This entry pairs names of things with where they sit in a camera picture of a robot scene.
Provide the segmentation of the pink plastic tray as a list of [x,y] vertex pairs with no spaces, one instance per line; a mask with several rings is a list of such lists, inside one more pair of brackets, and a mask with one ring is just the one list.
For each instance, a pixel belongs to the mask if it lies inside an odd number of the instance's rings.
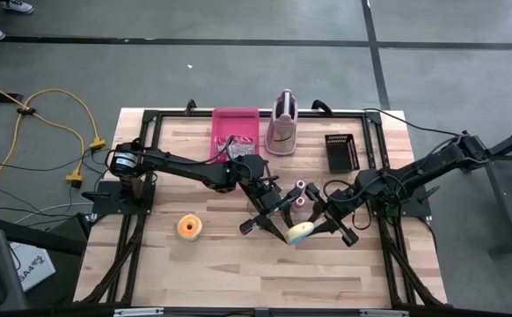
[[216,161],[215,136],[249,136],[260,151],[260,112],[257,108],[218,108],[212,114],[210,157]]

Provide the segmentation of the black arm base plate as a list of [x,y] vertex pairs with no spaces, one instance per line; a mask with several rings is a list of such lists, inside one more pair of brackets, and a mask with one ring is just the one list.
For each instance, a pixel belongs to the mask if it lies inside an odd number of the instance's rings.
[[99,215],[148,215],[152,212],[156,187],[137,181],[101,181],[95,191],[83,192],[82,197],[93,203],[92,212]]
[[401,201],[398,203],[397,197],[390,188],[370,199],[369,206],[380,217],[431,217],[428,199],[438,189],[435,187],[427,190],[425,186],[420,186],[414,190],[408,190],[408,196],[401,191],[399,196]]

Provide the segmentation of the white printed box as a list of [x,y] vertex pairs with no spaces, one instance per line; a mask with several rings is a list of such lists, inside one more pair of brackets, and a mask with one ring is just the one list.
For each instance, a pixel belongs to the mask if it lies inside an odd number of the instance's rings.
[[17,242],[11,242],[10,249],[24,292],[30,291],[56,272],[46,249]]

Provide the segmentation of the blue iced toy donut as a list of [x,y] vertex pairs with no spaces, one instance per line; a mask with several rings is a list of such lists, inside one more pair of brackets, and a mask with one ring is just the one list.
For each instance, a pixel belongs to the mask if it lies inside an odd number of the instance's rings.
[[295,245],[305,240],[315,229],[312,222],[302,222],[290,227],[284,234],[284,239],[288,245]]

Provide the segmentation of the clear plastic bin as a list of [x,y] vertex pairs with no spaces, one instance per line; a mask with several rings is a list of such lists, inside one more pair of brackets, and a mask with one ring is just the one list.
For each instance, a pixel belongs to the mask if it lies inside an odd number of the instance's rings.
[[[281,205],[283,203],[283,197],[290,190],[297,188],[296,182],[297,181],[294,181],[294,180],[276,181],[277,185],[281,188],[281,192],[279,194],[281,199],[273,207],[270,208],[269,212],[267,212],[263,215],[266,215],[267,217],[270,217],[273,220],[281,220],[284,223],[284,221],[282,219],[282,214],[281,214]],[[303,208],[301,208],[298,211],[295,211],[295,210],[291,211],[293,225],[298,224],[303,221],[308,222],[308,218],[310,217],[310,215],[312,213],[312,202],[306,197],[304,190],[302,190],[301,196],[305,198],[305,205],[303,206]]]

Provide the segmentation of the black mesh basket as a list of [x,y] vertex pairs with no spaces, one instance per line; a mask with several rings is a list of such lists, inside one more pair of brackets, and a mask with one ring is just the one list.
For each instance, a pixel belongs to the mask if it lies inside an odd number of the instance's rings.
[[350,173],[360,169],[352,134],[325,135],[325,148],[331,173]]

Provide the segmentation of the orange iced toy donut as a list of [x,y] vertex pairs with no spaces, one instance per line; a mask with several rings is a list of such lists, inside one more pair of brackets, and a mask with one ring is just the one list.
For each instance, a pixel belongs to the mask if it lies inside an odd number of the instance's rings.
[[177,233],[183,240],[197,240],[202,231],[202,221],[194,214],[182,217],[177,223]]

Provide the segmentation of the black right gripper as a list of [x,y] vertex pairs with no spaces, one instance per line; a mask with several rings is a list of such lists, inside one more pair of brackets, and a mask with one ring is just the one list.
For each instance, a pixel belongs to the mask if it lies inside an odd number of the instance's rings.
[[355,211],[363,204],[363,190],[361,188],[346,187],[344,189],[335,189],[331,194],[327,194],[327,207],[325,210],[325,201],[320,195],[319,189],[314,183],[310,182],[305,186],[304,193],[312,202],[312,213],[308,222],[314,223],[325,212],[326,221],[313,229],[314,234],[329,232],[340,232],[342,241],[347,247],[353,246],[357,242],[356,233],[342,223],[342,219]]

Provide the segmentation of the red snack packet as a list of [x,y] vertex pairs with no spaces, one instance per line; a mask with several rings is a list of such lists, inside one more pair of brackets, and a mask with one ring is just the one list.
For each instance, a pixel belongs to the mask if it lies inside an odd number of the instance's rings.
[[257,152],[256,141],[249,136],[215,136],[213,141],[216,161],[224,162]]

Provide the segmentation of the dark side desk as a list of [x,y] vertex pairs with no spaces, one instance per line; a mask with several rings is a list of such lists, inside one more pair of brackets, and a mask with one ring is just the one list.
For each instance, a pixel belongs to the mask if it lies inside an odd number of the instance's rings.
[[0,219],[0,279],[7,290],[7,297],[0,305],[0,311],[28,308],[26,295],[11,256],[11,242],[72,255],[81,255],[85,250],[85,243],[81,240],[15,225]]

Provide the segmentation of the silver metal bracket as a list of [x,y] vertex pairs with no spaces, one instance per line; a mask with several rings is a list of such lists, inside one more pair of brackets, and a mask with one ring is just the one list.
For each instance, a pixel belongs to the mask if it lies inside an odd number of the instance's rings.
[[116,309],[113,317],[158,317],[164,315],[163,307],[132,307]]
[[410,317],[409,312],[386,309],[362,309],[360,317]]

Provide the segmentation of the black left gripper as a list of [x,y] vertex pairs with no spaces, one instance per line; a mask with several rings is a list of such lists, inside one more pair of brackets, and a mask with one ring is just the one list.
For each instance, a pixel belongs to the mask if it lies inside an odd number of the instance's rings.
[[[281,188],[277,185],[276,181],[279,179],[277,175],[256,177],[251,175],[249,177],[249,201],[256,210],[257,217],[246,220],[239,226],[239,231],[246,235],[252,231],[256,226],[264,231],[272,233],[276,238],[285,242],[286,239],[275,224],[267,217],[262,216],[269,212],[281,198],[279,196]],[[293,225],[291,211],[298,211],[292,206],[292,203],[302,194],[302,190],[294,188],[290,190],[284,197],[281,205],[282,219],[286,225]]]

